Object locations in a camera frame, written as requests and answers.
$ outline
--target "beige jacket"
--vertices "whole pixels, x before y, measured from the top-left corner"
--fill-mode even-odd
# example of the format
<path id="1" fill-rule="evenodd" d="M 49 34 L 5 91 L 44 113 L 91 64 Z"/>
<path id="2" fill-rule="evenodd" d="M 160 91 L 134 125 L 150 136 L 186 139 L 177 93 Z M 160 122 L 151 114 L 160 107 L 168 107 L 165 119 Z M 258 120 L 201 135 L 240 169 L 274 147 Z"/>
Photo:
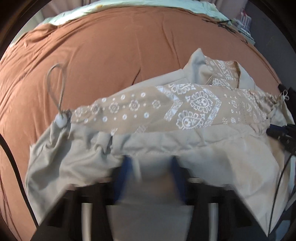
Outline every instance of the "beige jacket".
<path id="1" fill-rule="evenodd" d="M 266 136 L 270 123 L 293 123 L 283 98 L 262 92 L 237 62 L 212 60 L 198 49 L 184 69 L 78 108 L 64 129 L 53 122 L 30 150 L 25 181 L 29 201 L 40 222 L 67 184 L 91 184 L 120 165 L 122 155 L 129 155 L 140 183 L 132 179 L 123 206 L 112 207 L 122 208 L 111 212 L 120 239 L 116 230 L 122 230 L 124 210 L 133 205 L 142 207 L 136 217 L 147 205 L 179 207 L 168 174 L 171 156 L 176 155 L 193 176 L 212 185 L 234 186 L 267 232 L 284 163 L 282 147 Z M 273 226 L 287 203 L 288 179 L 285 175 L 279 190 Z M 181 225 L 165 210 L 157 215 L 162 213 L 185 233 L 188 209 L 179 214 Z M 137 230 L 147 220 L 143 218 Z M 135 229 L 129 222 L 125 228 Z"/>

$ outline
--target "curtain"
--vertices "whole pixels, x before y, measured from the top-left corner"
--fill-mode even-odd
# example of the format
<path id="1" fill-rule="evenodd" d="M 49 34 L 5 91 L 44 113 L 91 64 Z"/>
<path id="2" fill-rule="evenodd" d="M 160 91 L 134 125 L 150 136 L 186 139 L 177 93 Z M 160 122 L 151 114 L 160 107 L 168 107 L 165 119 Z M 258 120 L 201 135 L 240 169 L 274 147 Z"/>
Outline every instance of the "curtain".
<path id="1" fill-rule="evenodd" d="M 217 9 L 229 19 L 236 18 L 248 0 L 204 0 L 216 5 Z"/>
<path id="2" fill-rule="evenodd" d="M 42 8 L 44 18 L 54 17 L 62 12 L 73 10 L 97 0 L 52 0 Z"/>

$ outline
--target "black cable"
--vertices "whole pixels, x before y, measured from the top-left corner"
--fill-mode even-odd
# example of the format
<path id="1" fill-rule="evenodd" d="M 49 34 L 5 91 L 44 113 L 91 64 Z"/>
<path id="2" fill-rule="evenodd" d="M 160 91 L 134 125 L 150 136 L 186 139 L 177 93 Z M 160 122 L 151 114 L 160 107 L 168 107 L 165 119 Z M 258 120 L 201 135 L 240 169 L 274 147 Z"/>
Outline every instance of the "black cable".
<path id="1" fill-rule="evenodd" d="M 277 185 L 277 187 L 276 187 L 276 192 L 275 192 L 275 194 L 274 194 L 274 202 L 273 202 L 273 204 L 272 204 L 272 210 L 271 210 L 270 221 L 269 221 L 269 228 L 268 228 L 268 235 L 270 234 L 272 215 L 273 215 L 273 213 L 274 213 L 274 206 L 275 206 L 275 204 L 276 204 L 276 197 L 277 197 L 277 194 L 278 194 L 278 192 L 279 192 L 279 186 L 280 186 L 280 184 L 281 184 L 281 180 L 282 180 L 282 178 L 283 178 L 284 172 L 285 172 L 285 170 L 286 170 L 288 164 L 290 163 L 292 156 L 294 156 L 295 154 L 296 154 L 296 152 L 291 153 L 291 155 L 289 156 L 287 162 L 285 163 L 284 168 L 283 168 L 283 171 L 281 172 L 281 175 L 280 175 L 280 177 L 279 177 L 279 182 L 278 182 L 278 185 Z"/>
<path id="2" fill-rule="evenodd" d="M 12 153 L 11 153 L 11 150 L 8 147 L 8 144 L 6 143 L 5 139 L 3 138 L 3 136 L 1 134 L 0 134 L 0 145 L 2 146 L 3 150 L 5 151 L 5 154 L 7 155 L 8 159 L 10 161 L 10 164 L 11 164 L 11 166 L 13 168 L 14 173 L 15 173 L 15 177 L 17 179 L 17 183 L 18 183 L 19 188 L 20 188 L 20 192 L 22 193 L 22 197 L 23 197 L 23 199 L 24 199 L 24 201 L 25 201 L 25 203 L 27 205 L 27 208 L 28 208 L 28 210 L 29 210 L 29 212 L 31 214 L 31 217 L 32 217 L 33 221 L 34 221 L 34 224 L 35 224 L 36 227 L 38 227 L 39 225 L 38 225 L 37 219 L 36 219 L 36 217 L 34 215 L 34 212 L 32 210 L 32 207 L 31 207 L 31 205 L 29 203 L 29 200 L 28 200 L 28 197 L 26 195 L 24 186 L 22 184 L 22 179 L 20 177 L 20 172 L 19 172 L 19 170 L 17 168 L 17 164 L 16 164 L 15 159 L 14 159 Z"/>

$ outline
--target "bed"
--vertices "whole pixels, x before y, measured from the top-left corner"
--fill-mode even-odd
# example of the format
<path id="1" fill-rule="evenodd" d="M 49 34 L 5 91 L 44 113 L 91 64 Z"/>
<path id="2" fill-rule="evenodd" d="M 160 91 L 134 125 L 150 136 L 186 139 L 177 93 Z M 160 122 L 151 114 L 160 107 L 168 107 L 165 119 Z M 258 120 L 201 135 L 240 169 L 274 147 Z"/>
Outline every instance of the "bed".
<path id="1" fill-rule="evenodd" d="M 22 180 L 30 146 L 57 114 L 44 81 L 56 63 L 67 68 L 63 109 L 183 68 L 198 48 L 212 59 L 238 61 L 258 87 L 280 94 L 276 73 L 242 35 L 204 20 L 215 21 L 180 8 L 111 8 L 58 26 L 40 25 L 8 48 L 0 61 L 0 133 Z M 59 95 L 62 74 L 55 70 L 52 79 Z M 2 217 L 19 240 L 30 240 L 35 226 L 2 150 L 0 163 Z"/>

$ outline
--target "drawstring cord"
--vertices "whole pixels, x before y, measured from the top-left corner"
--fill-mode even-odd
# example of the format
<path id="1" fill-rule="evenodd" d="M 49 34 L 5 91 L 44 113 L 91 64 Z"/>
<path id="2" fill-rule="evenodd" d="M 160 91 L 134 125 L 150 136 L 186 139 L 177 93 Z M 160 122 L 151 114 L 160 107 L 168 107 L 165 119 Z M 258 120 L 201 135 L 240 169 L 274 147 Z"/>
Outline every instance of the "drawstring cord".
<path id="1" fill-rule="evenodd" d="M 52 91 L 52 88 L 51 88 L 51 83 L 50 83 L 50 74 L 52 73 L 53 69 L 54 68 L 60 68 L 62 70 L 62 74 L 63 74 L 63 79 L 62 79 L 62 89 L 61 89 L 61 94 L 60 94 L 60 97 L 59 97 L 59 102 L 57 101 L 57 99 L 55 98 L 55 95 Z M 62 101 L 63 101 L 63 97 L 64 97 L 64 90 L 65 90 L 65 84 L 66 84 L 66 70 L 65 68 L 63 68 L 62 64 L 58 63 L 58 64 L 55 64 L 54 66 L 52 66 L 49 71 L 47 72 L 47 75 L 46 75 L 46 83 L 47 83 L 47 91 L 48 91 L 48 94 L 50 95 L 50 97 L 52 98 L 55 106 L 57 107 L 58 111 L 59 111 L 59 114 L 62 115 L 63 111 L 61 111 L 61 105 L 62 105 Z"/>
<path id="2" fill-rule="evenodd" d="M 51 88 L 51 78 L 50 78 L 50 74 L 52 72 L 52 70 L 54 68 L 60 68 L 62 70 L 62 74 L 63 74 L 63 79 L 62 79 L 62 89 L 61 89 L 61 94 L 60 94 L 60 97 L 59 97 L 59 101 L 57 101 L 53 91 L 52 91 L 52 88 Z M 55 64 L 54 66 L 52 66 L 49 71 L 47 72 L 46 74 L 46 84 L 47 84 L 47 92 L 48 94 L 50 95 L 52 101 L 54 102 L 55 106 L 57 107 L 59 113 L 56 115 L 55 117 L 55 120 L 54 122 L 57 124 L 57 126 L 59 128 L 64 128 L 67 123 L 68 123 L 68 120 L 71 118 L 71 111 L 70 110 L 61 110 L 61 105 L 62 105 L 62 101 L 63 101 L 63 97 L 64 97 L 64 91 L 65 91 L 65 84 L 66 84 L 66 70 L 65 68 L 63 67 L 62 64 L 58 63 L 58 64 Z"/>
<path id="3" fill-rule="evenodd" d="M 287 91 L 287 90 L 284 90 L 284 91 L 281 93 L 280 97 L 281 97 L 283 100 L 286 100 L 286 101 L 288 101 L 288 100 L 290 99 L 290 97 L 288 96 L 288 91 Z"/>

